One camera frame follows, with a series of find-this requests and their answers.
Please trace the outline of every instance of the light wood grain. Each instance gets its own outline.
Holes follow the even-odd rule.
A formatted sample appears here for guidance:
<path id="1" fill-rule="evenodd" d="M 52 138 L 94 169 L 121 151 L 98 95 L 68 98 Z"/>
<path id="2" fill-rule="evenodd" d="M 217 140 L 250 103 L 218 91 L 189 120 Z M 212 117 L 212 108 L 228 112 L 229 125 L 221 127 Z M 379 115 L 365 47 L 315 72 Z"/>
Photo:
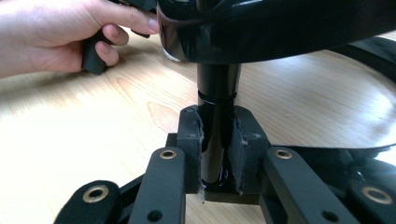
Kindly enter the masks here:
<path id="1" fill-rule="evenodd" d="M 394 33 L 386 35 L 395 38 Z M 0 224 L 51 223 L 96 179 L 122 186 L 197 102 L 193 63 L 163 55 L 158 36 L 133 36 L 101 76 L 40 73 L 0 79 Z M 237 104 L 272 143 L 374 147 L 396 139 L 396 87 L 323 50 L 244 64 Z M 187 198 L 188 223 L 262 223 L 258 206 Z"/>

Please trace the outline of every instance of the wooden table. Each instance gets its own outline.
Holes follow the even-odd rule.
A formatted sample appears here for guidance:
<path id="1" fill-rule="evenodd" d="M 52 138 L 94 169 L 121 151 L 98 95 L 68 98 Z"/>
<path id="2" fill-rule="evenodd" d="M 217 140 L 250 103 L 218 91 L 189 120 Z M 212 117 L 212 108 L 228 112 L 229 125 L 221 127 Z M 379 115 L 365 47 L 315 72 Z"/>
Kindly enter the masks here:
<path id="1" fill-rule="evenodd" d="M 103 75 L 0 79 L 0 223 L 52 223 L 73 192 L 97 179 L 142 175 L 151 152 L 197 102 L 193 63 L 163 55 L 158 36 L 133 35 Z M 396 86 L 320 51 L 244 64 L 237 104 L 275 144 L 374 147 L 396 140 Z M 258 206 L 187 198 L 187 223 L 262 223 Z"/>

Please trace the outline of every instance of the black plastic part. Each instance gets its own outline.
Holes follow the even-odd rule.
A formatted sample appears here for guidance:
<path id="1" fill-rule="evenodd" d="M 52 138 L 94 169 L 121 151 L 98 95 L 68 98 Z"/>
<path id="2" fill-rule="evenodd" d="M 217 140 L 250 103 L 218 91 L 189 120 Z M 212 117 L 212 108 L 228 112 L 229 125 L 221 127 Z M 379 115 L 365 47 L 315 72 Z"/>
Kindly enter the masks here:
<path id="1" fill-rule="evenodd" d="M 330 50 L 364 63 L 396 83 L 395 41 L 374 36 Z"/>
<path id="2" fill-rule="evenodd" d="M 392 0 L 225 0 L 205 12 L 192 0 L 158 4 L 164 48 L 194 63 L 284 58 L 396 29 Z"/>
<path id="3" fill-rule="evenodd" d="M 105 186 L 108 193 L 101 191 Z M 84 201 L 85 197 L 95 198 L 100 194 L 106 195 L 104 199 L 94 203 L 87 203 Z M 78 189 L 58 216 L 55 219 L 55 224 L 112 224 L 117 223 L 121 211 L 120 206 L 120 189 L 119 187 L 109 181 L 93 181 Z"/>
<path id="4" fill-rule="evenodd" d="M 354 181 L 346 202 L 361 223 L 394 223 L 396 194 L 372 181 Z"/>
<path id="5" fill-rule="evenodd" d="M 99 57 L 95 49 L 95 45 L 99 41 L 110 43 L 103 35 L 102 30 L 84 40 L 82 52 L 82 68 L 96 75 L 102 74 L 106 69 L 106 63 Z"/>
<path id="6" fill-rule="evenodd" d="M 180 111 L 177 147 L 186 155 L 186 193 L 197 193 L 201 187 L 201 143 L 204 138 L 197 106 Z"/>
<path id="7" fill-rule="evenodd" d="M 263 166 L 289 222 L 359 223 L 297 152 L 271 147 Z"/>
<path id="8" fill-rule="evenodd" d="M 164 147 L 154 151 L 128 223 L 184 223 L 184 169 L 181 149 Z"/>
<path id="9" fill-rule="evenodd" d="M 157 5 L 155 0 L 110 0 L 110 2 L 138 7 L 141 10 L 150 12 L 155 12 L 155 7 Z M 149 35 L 143 35 L 138 32 L 134 33 L 145 38 L 149 38 Z M 99 41 L 105 41 L 107 44 L 111 44 L 111 42 L 103 35 L 102 30 L 100 30 L 94 36 L 84 41 L 82 52 L 81 67 L 96 75 L 101 75 L 106 70 L 106 63 L 99 57 L 95 49 L 95 45 Z"/>

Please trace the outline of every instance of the hole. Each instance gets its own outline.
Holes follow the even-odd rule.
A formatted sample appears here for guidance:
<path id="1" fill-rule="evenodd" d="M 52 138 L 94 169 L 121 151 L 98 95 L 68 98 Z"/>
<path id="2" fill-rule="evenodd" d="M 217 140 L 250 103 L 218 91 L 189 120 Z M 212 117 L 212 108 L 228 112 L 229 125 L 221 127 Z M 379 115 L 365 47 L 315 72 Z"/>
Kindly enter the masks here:
<path id="1" fill-rule="evenodd" d="M 278 156 L 280 159 L 285 159 L 285 160 L 290 159 L 290 158 L 292 157 L 291 153 L 288 152 L 287 150 L 284 150 L 284 149 L 277 150 L 277 151 L 275 152 L 275 154 L 276 154 L 276 156 Z"/>
<path id="2" fill-rule="evenodd" d="M 108 194 L 108 188 L 105 185 L 90 187 L 85 191 L 82 200 L 86 203 L 97 203 L 102 201 Z"/>
<path id="3" fill-rule="evenodd" d="M 150 222 L 158 222 L 161 218 L 163 218 L 163 213 L 158 210 L 148 213 L 148 221 Z"/>
<path id="4" fill-rule="evenodd" d="M 393 200 L 384 190 L 374 187 L 364 187 L 361 192 L 368 199 L 382 204 L 392 204 Z"/>
<path id="5" fill-rule="evenodd" d="M 160 157 L 166 160 L 173 159 L 175 156 L 176 152 L 174 150 L 165 150 L 160 154 Z"/>
<path id="6" fill-rule="evenodd" d="M 163 155 L 164 155 L 165 157 L 171 157 L 171 156 L 173 156 L 173 152 L 171 152 L 171 151 L 165 151 L 165 152 L 163 153 Z"/>
<path id="7" fill-rule="evenodd" d="M 330 222 L 338 222 L 338 216 L 333 212 L 323 211 L 322 216 Z"/>
<path id="8" fill-rule="evenodd" d="M 88 195 L 90 196 L 90 198 L 97 198 L 97 197 L 101 196 L 102 194 L 103 194 L 103 191 L 101 189 L 95 189 Z"/>

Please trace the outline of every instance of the metal ring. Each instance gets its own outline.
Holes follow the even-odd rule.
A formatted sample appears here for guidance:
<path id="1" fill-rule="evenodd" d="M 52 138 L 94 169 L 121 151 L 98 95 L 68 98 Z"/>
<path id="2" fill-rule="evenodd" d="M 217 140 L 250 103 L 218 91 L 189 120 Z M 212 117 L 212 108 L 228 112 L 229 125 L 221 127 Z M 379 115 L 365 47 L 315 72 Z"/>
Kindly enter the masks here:
<path id="1" fill-rule="evenodd" d="M 361 189 L 361 192 L 369 198 L 370 200 L 376 202 L 376 203 L 382 203 L 382 204 L 391 204 L 393 203 L 392 198 L 390 195 L 388 195 L 384 190 L 374 188 L 374 187 L 364 187 Z"/>
<path id="2" fill-rule="evenodd" d="M 108 194 L 108 188 L 105 185 L 90 187 L 85 191 L 82 200 L 86 203 L 97 203 L 102 201 Z"/>
<path id="3" fill-rule="evenodd" d="M 278 149 L 277 151 L 275 151 L 275 155 L 278 156 L 280 159 L 284 160 L 288 160 L 293 157 L 293 155 L 285 149 Z"/>
<path id="4" fill-rule="evenodd" d="M 174 150 L 167 149 L 161 152 L 160 157 L 165 159 L 165 160 L 170 160 L 173 159 L 177 153 Z"/>

